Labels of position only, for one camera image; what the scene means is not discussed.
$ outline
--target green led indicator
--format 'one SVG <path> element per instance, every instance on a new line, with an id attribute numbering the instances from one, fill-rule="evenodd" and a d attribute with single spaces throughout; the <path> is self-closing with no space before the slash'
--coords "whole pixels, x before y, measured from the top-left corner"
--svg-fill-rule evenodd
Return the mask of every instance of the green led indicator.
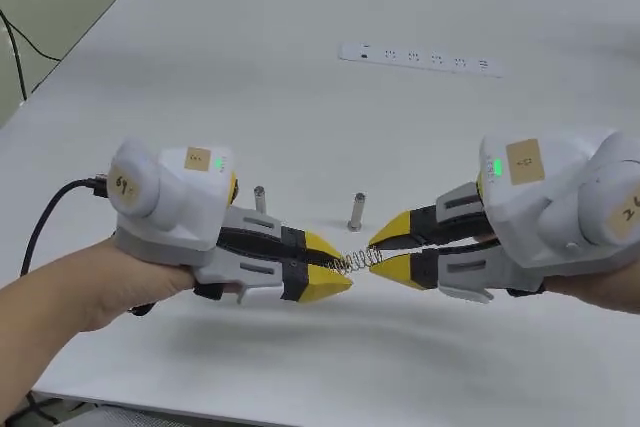
<path id="1" fill-rule="evenodd" d="M 500 177 L 502 175 L 502 161 L 500 159 L 494 159 L 493 173 L 496 175 L 496 177 Z"/>

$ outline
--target metal spring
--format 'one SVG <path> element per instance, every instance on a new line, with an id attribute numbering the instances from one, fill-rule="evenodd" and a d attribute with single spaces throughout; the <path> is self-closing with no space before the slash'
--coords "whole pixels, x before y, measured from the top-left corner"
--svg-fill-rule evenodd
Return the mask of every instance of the metal spring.
<path id="1" fill-rule="evenodd" d="M 358 250 L 351 252 L 339 260 L 336 259 L 330 262 L 325 267 L 335 270 L 336 272 L 346 275 L 358 270 L 367 269 L 373 264 L 382 262 L 382 252 L 375 248 L 369 248 L 366 250 Z"/>

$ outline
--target white table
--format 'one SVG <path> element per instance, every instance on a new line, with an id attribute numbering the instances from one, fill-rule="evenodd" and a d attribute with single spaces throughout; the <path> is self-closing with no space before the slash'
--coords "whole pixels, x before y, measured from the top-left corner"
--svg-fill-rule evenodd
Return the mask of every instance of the white table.
<path id="1" fill-rule="evenodd" d="M 490 56 L 505 76 L 339 61 L 342 41 Z M 231 145 L 238 205 L 262 184 L 270 214 L 346 252 L 474 179 L 485 132 L 637 132 L 639 102 L 637 0 L 118 0 L 0 131 L 0 280 L 17 275 L 50 196 L 104 171 L 127 135 L 154 149 Z M 357 191 L 368 200 L 352 234 Z M 114 221 L 106 201 L 70 195 L 34 263 Z M 304 426 L 637 425 L 637 317 L 552 294 L 482 306 L 354 278 L 306 306 L 185 293 L 77 337 L 36 390 Z"/>

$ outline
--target beige label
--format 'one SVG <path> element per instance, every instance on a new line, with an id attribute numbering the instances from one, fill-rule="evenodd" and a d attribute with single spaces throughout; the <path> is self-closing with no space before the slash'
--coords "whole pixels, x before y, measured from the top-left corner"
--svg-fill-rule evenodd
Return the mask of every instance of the beige label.
<path id="1" fill-rule="evenodd" d="M 111 167 L 107 177 L 107 188 L 110 194 L 115 194 L 125 205 L 131 206 L 140 194 L 140 187 L 129 176 L 122 172 L 115 165 Z"/>
<path id="2" fill-rule="evenodd" d="M 207 149 L 199 149 L 197 147 L 189 147 L 187 156 L 184 159 L 184 168 L 187 170 L 199 170 L 200 172 L 209 172 L 209 164 L 211 163 L 211 151 Z"/>
<path id="3" fill-rule="evenodd" d="M 538 139 L 507 145 L 507 162 L 512 185 L 544 180 L 544 167 Z"/>
<path id="4" fill-rule="evenodd" d="M 609 216 L 607 225 L 619 240 L 625 240 L 640 221 L 640 185 Z"/>

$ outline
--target metal cylinder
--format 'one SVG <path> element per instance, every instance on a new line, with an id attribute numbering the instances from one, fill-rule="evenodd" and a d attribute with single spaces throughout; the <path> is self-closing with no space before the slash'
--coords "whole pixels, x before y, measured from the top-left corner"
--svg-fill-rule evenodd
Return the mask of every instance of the metal cylinder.
<path id="1" fill-rule="evenodd" d="M 353 201 L 353 210 L 351 211 L 351 219 L 347 222 L 347 228 L 351 232 L 358 232 L 362 228 L 362 212 L 364 210 L 365 195 L 358 192 Z"/>
<path id="2" fill-rule="evenodd" d="M 256 210 L 261 214 L 267 213 L 267 201 L 264 197 L 264 187 L 261 185 L 253 189 L 253 195 L 256 198 Z"/>

